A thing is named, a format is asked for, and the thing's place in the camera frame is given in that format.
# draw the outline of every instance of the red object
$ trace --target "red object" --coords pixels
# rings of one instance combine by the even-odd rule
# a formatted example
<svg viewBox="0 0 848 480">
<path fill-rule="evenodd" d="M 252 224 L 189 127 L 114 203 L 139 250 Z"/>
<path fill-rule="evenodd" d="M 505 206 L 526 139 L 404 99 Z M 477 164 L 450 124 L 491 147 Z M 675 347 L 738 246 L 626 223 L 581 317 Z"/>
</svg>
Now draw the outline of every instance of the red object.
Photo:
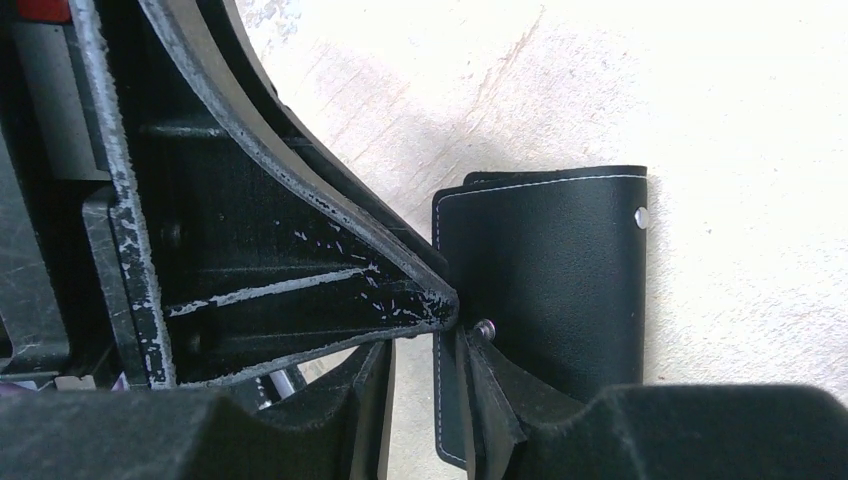
<svg viewBox="0 0 848 480">
<path fill-rule="evenodd" d="M 44 23 L 70 23 L 68 0 L 18 0 L 18 13 L 26 20 Z"/>
</svg>

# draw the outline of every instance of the wallet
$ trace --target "wallet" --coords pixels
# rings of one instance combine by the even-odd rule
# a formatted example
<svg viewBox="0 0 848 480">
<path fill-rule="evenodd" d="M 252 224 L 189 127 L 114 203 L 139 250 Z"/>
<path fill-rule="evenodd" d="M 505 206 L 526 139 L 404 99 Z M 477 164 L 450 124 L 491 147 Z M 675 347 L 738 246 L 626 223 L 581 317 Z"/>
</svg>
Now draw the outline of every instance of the wallet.
<svg viewBox="0 0 848 480">
<path fill-rule="evenodd" d="M 647 169 L 475 172 L 433 198 L 459 323 L 495 325 L 511 362 L 587 403 L 642 382 Z M 452 331 L 434 334 L 436 451 L 464 467 Z"/>
</svg>

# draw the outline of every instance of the white stitching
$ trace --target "white stitching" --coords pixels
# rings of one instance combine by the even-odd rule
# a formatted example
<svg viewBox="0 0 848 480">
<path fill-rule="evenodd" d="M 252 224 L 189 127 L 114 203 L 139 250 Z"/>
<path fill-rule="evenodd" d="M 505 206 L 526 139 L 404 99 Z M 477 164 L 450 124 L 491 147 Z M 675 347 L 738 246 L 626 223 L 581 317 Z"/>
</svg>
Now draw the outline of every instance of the white stitching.
<svg viewBox="0 0 848 480">
<path fill-rule="evenodd" d="M 442 200 L 444 200 L 446 198 L 459 197 L 459 196 L 462 196 L 462 195 L 472 195 L 472 194 L 475 194 L 475 193 L 497 192 L 498 190 L 511 190 L 513 188 L 533 187 L 533 186 L 536 186 L 536 185 L 548 185 L 548 184 L 551 184 L 551 183 L 572 182 L 572 181 L 575 181 L 575 180 L 603 180 L 603 179 L 608 179 L 608 178 L 641 178 L 641 179 L 646 179 L 647 177 L 644 176 L 644 175 L 627 175 L 627 174 L 621 174 L 621 175 L 592 175 L 592 176 L 587 176 L 587 177 L 560 178 L 560 179 L 557 179 L 557 180 L 548 180 L 546 182 L 522 183 L 522 184 L 518 184 L 518 185 L 507 185 L 505 187 L 482 189 L 482 190 L 472 190 L 470 192 L 457 192 L 457 193 L 452 193 L 450 195 L 445 195 L 444 197 L 440 198 L 438 202 L 436 202 L 436 238 L 433 239 L 434 243 L 436 244 L 436 250 L 441 250 L 441 246 L 442 246 L 441 241 L 439 240 L 439 230 L 440 230 L 439 206 L 442 204 Z M 436 425 L 438 427 L 437 433 L 436 433 L 436 448 L 440 452 L 442 452 L 443 454 L 447 455 L 448 457 L 453 458 L 454 460 L 456 460 L 458 462 L 465 463 L 465 460 L 463 460 L 463 459 L 461 459 L 457 456 L 451 455 L 442 446 L 442 342 L 440 342 L 438 338 L 436 339 Z"/>
</svg>

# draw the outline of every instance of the black leather case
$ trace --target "black leather case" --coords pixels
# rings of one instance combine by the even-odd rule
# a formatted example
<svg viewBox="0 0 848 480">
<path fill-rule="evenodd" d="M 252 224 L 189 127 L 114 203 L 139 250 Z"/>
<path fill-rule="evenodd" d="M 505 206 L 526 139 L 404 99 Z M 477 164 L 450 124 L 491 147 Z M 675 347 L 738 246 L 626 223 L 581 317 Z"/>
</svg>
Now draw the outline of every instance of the black leather case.
<svg viewBox="0 0 848 480">
<path fill-rule="evenodd" d="M 433 199 L 433 244 L 448 261 L 466 328 L 581 402 L 641 383 L 646 169 L 477 172 Z M 453 332 L 434 335 L 436 450 L 464 467 Z"/>
</svg>

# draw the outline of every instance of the black leather wallet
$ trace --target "black leather wallet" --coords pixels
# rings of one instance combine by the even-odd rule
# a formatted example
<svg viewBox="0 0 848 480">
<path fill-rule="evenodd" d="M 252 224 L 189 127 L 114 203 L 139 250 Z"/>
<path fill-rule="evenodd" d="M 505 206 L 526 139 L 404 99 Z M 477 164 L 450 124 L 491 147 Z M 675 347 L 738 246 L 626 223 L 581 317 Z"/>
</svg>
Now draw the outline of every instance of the black leather wallet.
<svg viewBox="0 0 848 480">
<path fill-rule="evenodd" d="M 646 168 L 476 172 L 433 199 L 459 321 L 495 324 L 505 357 L 588 402 L 642 381 Z M 436 450 L 465 464 L 454 334 L 434 335 Z"/>
</svg>

